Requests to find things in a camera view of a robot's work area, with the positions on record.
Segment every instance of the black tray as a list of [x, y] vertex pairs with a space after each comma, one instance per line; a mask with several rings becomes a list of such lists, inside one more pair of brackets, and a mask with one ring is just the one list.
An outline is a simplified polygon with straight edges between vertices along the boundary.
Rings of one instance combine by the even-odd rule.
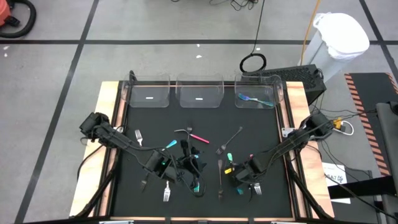
[[[175, 98], [175, 89], [170, 89], [170, 105], [167, 108], [129, 108], [126, 113], [126, 136], [135, 139], [134, 130], [140, 129], [144, 146], [165, 146], [171, 140], [185, 139], [184, 133], [173, 130], [183, 129], [191, 123], [193, 134], [210, 141], [207, 145], [193, 140], [193, 145], [204, 151], [200, 155], [207, 166], [203, 172], [207, 190], [202, 198], [194, 197], [183, 185], [170, 185], [170, 201], [162, 201], [165, 181], [150, 177], [143, 193], [140, 181], [145, 176], [136, 159], [121, 153], [118, 178], [115, 180], [111, 214], [116, 217], [292, 217], [289, 186], [283, 160], [275, 162], [262, 182], [262, 196], [253, 195], [249, 190], [244, 195], [228, 184], [223, 175], [224, 200], [218, 200], [219, 178], [217, 160], [225, 159], [215, 154], [239, 128], [243, 131], [228, 145], [236, 162], [242, 162], [250, 154], [271, 149], [279, 143], [276, 110], [254, 110], [235, 107], [234, 89], [226, 87], [224, 99], [219, 108], [181, 108]], [[170, 151], [182, 154], [179, 145]], [[149, 153], [139, 154], [145, 162]]]

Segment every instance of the paper sheet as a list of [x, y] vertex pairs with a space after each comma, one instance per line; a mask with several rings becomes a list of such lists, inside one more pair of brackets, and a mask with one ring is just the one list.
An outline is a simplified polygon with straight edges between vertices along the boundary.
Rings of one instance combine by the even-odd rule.
[[[345, 168], [343, 165], [335, 165], [335, 164], [330, 164], [327, 162], [322, 162], [323, 170], [325, 171], [325, 174], [333, 179], [334, 181], [339, 182], [340, 184], [347, 184], [347, 177], [345, 173]], [[333, 181], [329, 180], [326, 178], [326, 184], [329, 186], [334, 186], [337, 185]], [[349, 198], [340, 198], [340, 199], [332, 199], [332, 202], [339, 202], [339, 203], [351, 203], [351, 200]]]

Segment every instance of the white trash can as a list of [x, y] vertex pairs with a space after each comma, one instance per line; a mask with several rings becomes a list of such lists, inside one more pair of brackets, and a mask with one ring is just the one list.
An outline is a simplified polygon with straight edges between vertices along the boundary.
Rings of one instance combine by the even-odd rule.
[[324, 82], [369, 48], [365, 31], [347, 14], [317, 14], [313, 26], [318, 30], [305, 50], [303, 65], [322, 69]]

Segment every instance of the yellow part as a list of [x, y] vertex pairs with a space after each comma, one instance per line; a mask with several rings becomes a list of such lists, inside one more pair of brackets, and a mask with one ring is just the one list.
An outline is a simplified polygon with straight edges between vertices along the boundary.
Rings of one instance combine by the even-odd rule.
[[340, 130], [341, 129], [341, 118], [337, 118], [336, 120], [333, 120], [333, 125], [335, 126], [336, 129]]
[[225, 173], [225, 174], [229, 174], [230, 172], [232, 172], [232, 168], [229, 168], [229, 169], [224, 170], [224, 173]]

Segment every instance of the yellow cable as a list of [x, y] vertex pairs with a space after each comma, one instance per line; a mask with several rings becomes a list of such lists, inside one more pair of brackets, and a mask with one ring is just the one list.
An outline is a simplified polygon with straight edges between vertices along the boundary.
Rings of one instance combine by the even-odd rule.
[[310, 20], [310, 23], [309, 23], [308, 28], [307, 28], [307, 32], [305, 33], [303, 48], [301, 49], [301, 61], [300, 61], [300, 65], [303, 64], [305, 43], [306, 43], [306, 41], [307, 41], [308, 34], [310, 33], [310, 30], [311, 30], [313, 18], [315, 17], [315, 14], [316, 14], [317, 11], [318, 11], [318, 7], [319, 7], [319, 4], [320, 4], [320, 3], [321, 3], [321, 0], [317, 0], [317, 4], [315, 5], [315, 9], [313, 9], [312, 16], [311, 16], [311, 20]]

